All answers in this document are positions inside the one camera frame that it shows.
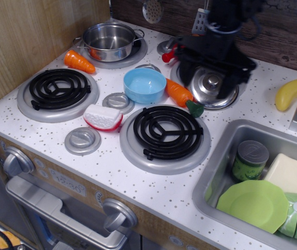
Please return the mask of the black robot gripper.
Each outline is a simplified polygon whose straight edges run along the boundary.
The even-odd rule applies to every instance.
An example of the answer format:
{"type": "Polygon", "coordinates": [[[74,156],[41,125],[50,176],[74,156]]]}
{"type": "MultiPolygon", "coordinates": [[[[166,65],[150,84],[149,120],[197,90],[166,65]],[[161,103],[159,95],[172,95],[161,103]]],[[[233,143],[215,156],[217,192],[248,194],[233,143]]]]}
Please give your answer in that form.
{"type": "Polygon", "coordinates": [[[235,45],[242,23],[206,23],[202,36],[182,35],[176,38],[175,56],[180,62],[179,76],[188,86],[198,67],[207,67],[226,74],[217,95],[225,99],[238,85],[247,83],[256,63],[235,45]]]}

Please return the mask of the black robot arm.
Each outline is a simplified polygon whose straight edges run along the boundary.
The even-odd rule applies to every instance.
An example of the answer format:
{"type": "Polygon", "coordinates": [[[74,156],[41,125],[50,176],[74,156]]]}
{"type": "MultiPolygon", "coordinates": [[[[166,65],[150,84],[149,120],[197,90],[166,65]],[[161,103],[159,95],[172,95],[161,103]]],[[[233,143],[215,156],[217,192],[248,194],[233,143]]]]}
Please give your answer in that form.
{"type": "Polygon", "coordinates": [[[255,14],[262,11],[263,1],[213,1],[204,20],[203,36],[178,36],[174,51],[179,61],[179,76],[188,86],[198,67],[223,75],[219,97],[226,97],[238,84],[247,83],[256,63],[235,45],[243,23],[252,19],[259,34],[261,28],[255,14]]]}

